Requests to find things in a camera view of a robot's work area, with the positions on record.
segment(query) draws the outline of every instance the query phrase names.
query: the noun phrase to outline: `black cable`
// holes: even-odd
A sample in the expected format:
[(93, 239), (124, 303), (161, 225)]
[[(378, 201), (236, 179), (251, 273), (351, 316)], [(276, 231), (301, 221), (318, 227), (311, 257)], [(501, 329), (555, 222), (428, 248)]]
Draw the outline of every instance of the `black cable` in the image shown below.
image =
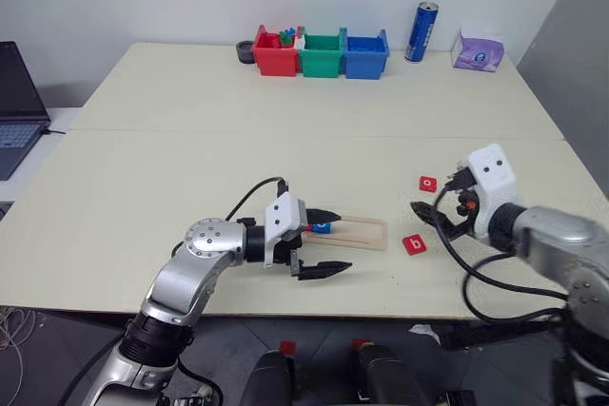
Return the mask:
[(542, 296), (552, 297), (555, 299), (565, 300), (565, 301), (568, 300), (568, 296), (566, 296), (565, 294), (562, 294), (561, 292), (557, 292), (554, 290), (539, 289), (537, 287), (523, 287), (521, 285), (508, 284), (508, 283), (502, 282), (500, 280), (494, 280), (494, 279), (489, 278), (488, 276), (485, 276), (482, 273), (478, 272), (476, 269), (472, 268), (466, 261), (464, 261), (463, 258), (457, 252), (457, 250), (450, 243), (450, 240), (448, 239), (448, 237), (442, 231), (442, 225), (440, 223), (438, 205), (440, 204), (440, 201), (443, 199), (444, 195), (446, 195), (446, 192), (448, 190), (449, 190), (448, 187), (445, 187), (444, 189), (442, 189), (442, 191), (438, 195), (438, 198), (436, 199), (436, 201), (434, 201), (434, 204), (433, 204), (434, 211), (432, 214), (433, 214), (434, 224), (436, 225), (436, 232), (438, 232), (438, 236), (440, 237), (442, 244), (448, 251), (448, 254), (451, 255), (451, 257), (459, 264), (459, 266), (463, 270), (465, 270), (467, 273), (469, 273), (474, 278), (481, 280), (483, 282), (486, 282), (487, 284), (494, 285), (495, 287), (499, 287), (501, 289), (509, 290), (512, 292), (520, 292), (523, 294), (542, 295)]
[(58, 133), (60, 135), (66, 135), (66, 132), (62, 132), (61, 130), (50, 130), (48, 128), (43, 128), (40, 133), (42, 133), (43, 135), (50, 135), (51, 133)]
[(230, 219), (235, 215), (235, 213), (237, 211), (239, 211), (239, 208), (241, 208), (243, 206), (243, 204), (247, 201), (247, 199), (249, 199), (249, 197), (251, 197), (251, 195), (254, 192), (256, 192), (258, 189), (260, 189), (263, 185), (269, 184), (269, 183), (275, 183), (275, 182), (284, 182), (285, 183), (285, 180), (281, 176), (275, 176), (273, 178), (267, 178), (264, 181), (260, 181), (259, 183), (254, 185), (251, 189), (249, 189), (249, 192), (247, 192), (244, 195), (244, 197), (235, 205), (235, 207), (232, 208), (232, 211), (230, 211), (230, 213), (228, 213), (228, 216), (226, 216), (226, 220), (230, 221)]
[(82, 380), (83, 377), (85, 377), (88, 373), (88, 370), (90, 370), (92, 368), (92, 366), (107, 352), (109, 351), (112, 347), (114, 347), (114, 345), (123, 337), (123, 334), (121, 333), (120, 335), (117, 335), (116, 337), (114, 337), (111, 341), (109, 341), (104, 347), (102, 347), (93, 357), (91, 357), (89, 359), (89, 361), (85, 364), (85, 366), (83, 366), (83, 368), (78, 372), (78, 374), (72, 379), (72, 381), (68, 384), (68, 387), (66, 387), (66, 390), (64, 390), (64, 393), (61, 395), (61, 398), (59, 398), (59, 402), (57, 403), (58, 406), (66, 406), (66, 404), (68, 404), (68, 400), (71, 397), (72, 393), (74, 392), (74, 390), (76, 389), (76, 386), (78, 385), (78, 383)]
[(171, 257), (175, 257), (182, 244), (184, 244), (184, 242), (178, 242), (175, 246), (173, 246), (173, 249), (171, 249)]
[(218, 396), (218, 404), (216, 406), (222, 406), (224, 404), (225, 394), (222, 392), (222, 389), (220, 388), (220, 386), (218, 384), (216, 384), (213, 380), (190, 371), (185, 366), (185, 364), (182, 363), (182, 360), (179, 357), (178, 357), (178, 370), (180, 370), (186, 376), (188, 376), (194, 380), (198, 380), (199, 382), (203, 382), (204, 384), (207, 384), (208, 386), (210, 386), (213, 389), (213, 391), (216, 393), (216, 395)]
[[(512, 257), (514, 257), (512, 254), (497, 254), (495, 256), (490, 256), (486, 259), (478, 261), (477, 263), (474, 263), (471, 268), (474, 271), (478, 271), (480, 268), (482, 268), (488, 263), (491, 263), (493, 261), (502, 261), (504, 259), (510, 259)], [(467, 295), (467, 284), (469, 283), (469, 280), (472, 279), (472, 276), (473, 275), (469, 274), (469, 272), (465, 274), (465, 278), (463, 278), (461, 287), (461, 295), (467, 308), (472, 312), (474, 316), (476, 316), (480, 320), (484, 320), (488, 323), (518, 323), (526, 320), (540, 318), (542, 316), (560, 316), (564, 313), (564, 310), (560, 308), (545, 308), (540, 309), (539, 311), (535, 311), (533, 313), (523, 314), (522, 316), (515, 316), (513, 318), (492, 318), (490, 316), (487, 316), (474, 306), (474, 304), (469, 299), (469, 296)]]

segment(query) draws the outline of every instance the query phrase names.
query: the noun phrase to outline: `purple tissue box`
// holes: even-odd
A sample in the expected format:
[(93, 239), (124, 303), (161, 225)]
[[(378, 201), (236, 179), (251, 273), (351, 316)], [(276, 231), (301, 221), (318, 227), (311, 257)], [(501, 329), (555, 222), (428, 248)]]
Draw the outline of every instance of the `purple tissue box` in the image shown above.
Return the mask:
[(499, 35), (462, 29), (451, 57), (454, 68), (496, 71), (503, 58), (503, 40)]

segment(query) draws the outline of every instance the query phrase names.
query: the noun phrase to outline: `laptop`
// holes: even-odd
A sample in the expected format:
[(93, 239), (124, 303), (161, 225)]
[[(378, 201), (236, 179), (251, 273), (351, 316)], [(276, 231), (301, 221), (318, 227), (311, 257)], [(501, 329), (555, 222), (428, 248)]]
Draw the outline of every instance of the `laptop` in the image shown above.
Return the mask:
[(28, 155), (50, 118), (14, 42), (0, 42), (0, 181)]

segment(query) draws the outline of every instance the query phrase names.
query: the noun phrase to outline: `red card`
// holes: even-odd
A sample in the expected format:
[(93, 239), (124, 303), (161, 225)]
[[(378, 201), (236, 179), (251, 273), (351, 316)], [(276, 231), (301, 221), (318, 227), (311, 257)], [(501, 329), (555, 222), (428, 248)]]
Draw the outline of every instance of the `red card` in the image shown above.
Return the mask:
[(425, 243), (422, 241), (421, 235), (419, 234), (404, 238), (402, 244), (403, 247), (406, 248), (406, 252), (409, 256), (421, 254), (421, 252), (427, 250), (427, 246), (425, 246)]
[(293, 356), (296, 352), (296, 341), (282, 341), (279, 350), (285, 356)]
[(367, 342), (372, 342), (372, 339), (368, 338), (355, 338), (351, 340), (351, 348), (354, 351), (358, 351)]
[(419, 189), (425, 192), (435, 192), (438, 189), (438, 180), (429, 176), (419, 178)]

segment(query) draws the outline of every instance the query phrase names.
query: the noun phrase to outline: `plastic bin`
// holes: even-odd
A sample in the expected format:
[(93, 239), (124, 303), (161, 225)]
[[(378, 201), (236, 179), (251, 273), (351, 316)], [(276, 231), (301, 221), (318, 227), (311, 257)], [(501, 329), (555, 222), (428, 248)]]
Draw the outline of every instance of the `plastic bin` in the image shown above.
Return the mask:
[(345, 31), (344, 76), (378, 80), (389, 57), (384, 29), (378, 37), (349, 37)]
[(282, 46), (279, 33), (267, 32), (260, 25), (251, 49), (261, 75), (296, 76), (298, 52), (293, 46)]
[(304, 35), (304, 49), (299, 49), (304, 76), (338, 78), (344, 55), (346, 29), (338, 35)]

